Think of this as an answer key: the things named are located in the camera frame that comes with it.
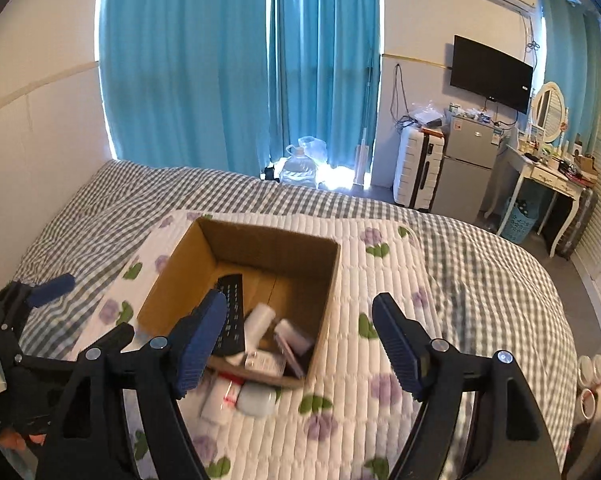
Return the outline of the person left hand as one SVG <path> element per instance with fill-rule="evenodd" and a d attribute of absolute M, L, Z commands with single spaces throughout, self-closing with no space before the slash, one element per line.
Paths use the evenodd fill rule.
<path fill-rule="evenodd" d="M 32 434 L 28 436 L 28 439 L 31 442 L 34 442 L 38 445 L 43 445 L 44 440 L 46 440 L 45 434 Z M 13 430 L 12 428 L 5 428 L 0 431 L 0 445 L 2 448 L 10 448 L 15 451 L 23 451 L 27 448 L 26 439 L 21 436 L 18 432 Z"/>

